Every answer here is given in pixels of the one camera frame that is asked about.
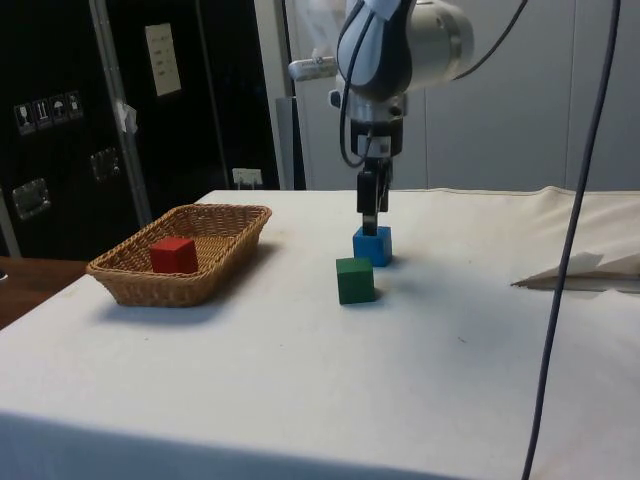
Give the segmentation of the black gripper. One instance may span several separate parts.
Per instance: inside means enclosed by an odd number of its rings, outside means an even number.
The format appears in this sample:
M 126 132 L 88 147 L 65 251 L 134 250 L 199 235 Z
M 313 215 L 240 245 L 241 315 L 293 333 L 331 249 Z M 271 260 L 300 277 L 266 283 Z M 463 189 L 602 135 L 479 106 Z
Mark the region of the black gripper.
M 349 121 L 350 149 L 358 157 L 379 160 L 379 178 L 375 171 L 363 169 L 357 177 L 357 212 L 362 215 L 362 232 L 375 236 L 378 210 L 387 211 L 391 185 L 391 159 L 403 148 L 404 120 L 388 122 Z

